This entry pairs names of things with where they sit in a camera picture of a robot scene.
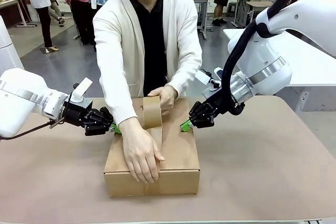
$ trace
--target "floor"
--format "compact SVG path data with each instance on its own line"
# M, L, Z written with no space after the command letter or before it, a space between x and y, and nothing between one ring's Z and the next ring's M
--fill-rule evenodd
M228 57L228 39L223 34L223 28L233 28L231 24L225 27L214 28L213 32L207 32L207 40L201 36L200 43L203 48L203 68L213 71L216 67L222 67ZM57 34L52 40L60 49L60 52L43 55L39 50L42 47L42 37L39 29L15 28L10 30L13 35L14 45L22 57L26 70L44 77L48 86L53 89L70 93L73 84L88 77L93 85L88 90L88 97L102 97L103 93L99 85L99 69L97 67L96 54L92 46L82 46L75 26L67 21L67 26L60 29L53 25L53 34ZM200 96L204 86L195 81L191 84L188 95ZM298 98L299 90L285 88L277 95L283 98L292 108ZM326 148L336 157L336 88L315 89L312 91L306 111L300 117L310 130L320 139Z
M51 20L51 37L54 37L73 26L74 21L72 18L65 17L65 19L66 21L64 23L64 27L58 26L58 21L54 19ZM33 22L32 24L36 24L37 27L10 28L8 30L20 58L26 55L28 52L39 47L41 43L43 43L42 33L40 32L40 23Z

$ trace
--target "black shirt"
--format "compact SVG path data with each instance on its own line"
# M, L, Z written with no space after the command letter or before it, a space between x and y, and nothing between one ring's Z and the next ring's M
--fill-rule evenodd
M137 0L130 0L137 13L145 48L143 95L167 84L167 56L163 37L163 0L149 12Z

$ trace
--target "black cable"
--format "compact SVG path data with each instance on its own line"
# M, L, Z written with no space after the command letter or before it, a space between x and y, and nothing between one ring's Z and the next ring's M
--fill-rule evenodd
M21 136L27 135L27 134L29 134L29 133L31 133L33 131L40 130L40 129L42 129L44 127L47 127L49 125L52 125L52 124L54 124L54 121L50 120L48 123L45 123L45 124L42 124L42 125L37 126L35 128L32 128L31 130L23 132L21 134L18 134L16 136L13 136L13 137L0 137L0 140L13 140L13 139L19 138Z
M72 97L72 92L69 95L69 99L68 99L67 105L65 106L65 109L64 109L64 112L63 112L64 120L63 120L63 122L59 123L59 125L62 125L62 124L65 123L65 119L66 119L66 116L67 116L68 107L69 107L69 103L70 103L71 97Z
M290 0L276 0L273 5L268 9L267 16L269 19L274 17L278 14L283 8L285 8ZM234 49L232 50L231 54L229 55L222 73L222 96L223 96L223 104L222 106L227 107L227 111L229 111L233 115L239 115L243 108L244 103L236 106L235 101L232 99L231 89L230 89L230 81L231 76L233 73L233 69L236 66L236 63L243 55L248 42L250 41L251 37L257 30L257 23L253 20L250 23L241 37L239 38L237 44L235 45Z

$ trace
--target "stool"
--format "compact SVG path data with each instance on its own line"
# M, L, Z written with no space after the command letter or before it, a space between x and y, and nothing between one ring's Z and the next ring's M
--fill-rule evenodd
M226 16L233 17L235 15L235 10L236 10L236 2L230 2L227 6L226 10Z

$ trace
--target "white cardigan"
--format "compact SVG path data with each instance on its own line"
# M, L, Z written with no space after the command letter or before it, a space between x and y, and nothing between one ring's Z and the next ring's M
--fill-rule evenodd
M117 124L136 117L131 97L143 96L144 43L129 0L108 0L93 19L97 62L106 104ZM202 64L193 0L163 0L167 78L179 95Z

